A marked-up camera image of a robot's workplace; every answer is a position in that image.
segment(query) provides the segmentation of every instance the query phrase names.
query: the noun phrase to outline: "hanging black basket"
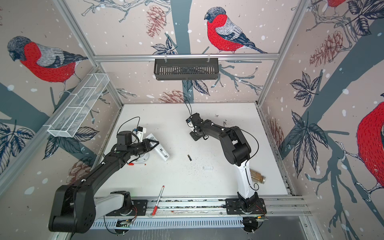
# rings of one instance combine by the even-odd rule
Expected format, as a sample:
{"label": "hanging black basket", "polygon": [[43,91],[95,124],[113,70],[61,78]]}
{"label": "hanging black basket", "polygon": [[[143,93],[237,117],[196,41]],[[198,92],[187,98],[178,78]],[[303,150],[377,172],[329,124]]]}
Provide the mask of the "hanging black basket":
{"label": "hanging black basket", "polygon": [[157,80],[216,80],[218,59],[210,58],[155,59]]}

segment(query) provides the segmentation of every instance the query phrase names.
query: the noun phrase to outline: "white tabletop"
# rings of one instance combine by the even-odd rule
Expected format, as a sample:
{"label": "white tabletop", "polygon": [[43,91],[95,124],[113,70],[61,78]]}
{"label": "white tabletop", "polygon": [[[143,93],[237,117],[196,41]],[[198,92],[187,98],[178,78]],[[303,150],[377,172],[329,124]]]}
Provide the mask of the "white tabletop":
{"label": "white tabletop", "polygon": [[[192,112],[203,120],[217,125],[238,126],[253,134],[260,144],[250,167],[266,177],[259,184],[259,195],[285,195],[285,185],[274,159],[261,120],[253,103],[202,103],[192,104]],[[235,169],[225,158],[220,141],[209,137],[194,141],[185,120],[189,113],[185,104],[127,104],[123,107],[105,154],[116,144],[120,125],[132,117],[140,116],[139,126],[147,128],[145,137],[153,133],[170,158],[164,162],[155,150],[150,152],[146,166],[128,166],[115,172],[97,191],[96,197],[107,196],[112,191],[126,190],[133,197],[158,196],[165,185],[163,196],[229,196],[237,195]],[[137,118],[124,124],[120,131],[132,131]],[[244,133],[252,152],[257,143]],[[213,171],[203,170],[212,166]]]}

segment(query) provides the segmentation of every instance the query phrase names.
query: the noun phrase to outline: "red marker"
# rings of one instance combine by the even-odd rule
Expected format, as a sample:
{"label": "red marker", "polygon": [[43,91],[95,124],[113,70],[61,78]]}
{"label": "red marker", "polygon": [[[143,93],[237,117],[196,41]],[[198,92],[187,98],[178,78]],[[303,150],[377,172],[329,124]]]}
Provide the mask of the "red marker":
{"label": "red marker", "polygon": [[161,188],[159,198],[157,199],[157,202],[156,202],[156,205],[155,205],[155,209],[154,209],[153,212],[152,212],[152,216],[154,216],[154,215],[156,214],[157,207],[158,207],[158,205],[159,205],[160,198],[161,198],[161,194],[163,193],[163,190],[164,190],[164,186]]}
{"label": "red marker", "polygon": [[145,163],[128,163],[128,165],[133,166],[133,165],[146,165]]}

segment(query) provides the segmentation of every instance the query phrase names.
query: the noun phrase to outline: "gray floor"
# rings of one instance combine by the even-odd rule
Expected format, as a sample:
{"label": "gray floor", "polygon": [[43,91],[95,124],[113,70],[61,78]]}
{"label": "gray floor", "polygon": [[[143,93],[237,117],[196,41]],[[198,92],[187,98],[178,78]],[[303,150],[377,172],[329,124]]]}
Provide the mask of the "gray floor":
{"label": "gray floor", "polygon": [[299,217],[269,217],[255,234],[242,228],[185,228],[162,230],[131,230],[125,236],[107,230],[76,233],[72,240],[306,240]]}

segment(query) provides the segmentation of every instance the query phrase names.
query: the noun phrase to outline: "bird head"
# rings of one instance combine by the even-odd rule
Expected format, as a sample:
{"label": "bird head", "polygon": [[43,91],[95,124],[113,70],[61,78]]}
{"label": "bird head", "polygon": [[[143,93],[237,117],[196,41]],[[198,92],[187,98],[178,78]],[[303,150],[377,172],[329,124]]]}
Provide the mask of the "bird head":
{"label": "bird head", "polygon": [[221,15],[221,14],[226,14],[224,8],[222,7],[213,7],[213,8],[210,8],[208,11],[207,11],[207,14],[205,15],[204,17],[204,20],[208,20],[210,23],[212,23],[214,21],[214,19]]}
{"label": "bird head", "polygon": [[14,37],[8,42],[9,56],[11,56],[13,61],[16,61],[17,59],[20,59],[21,61],[26,60],[24,47],[30,42],[31,40],[24,36]]}

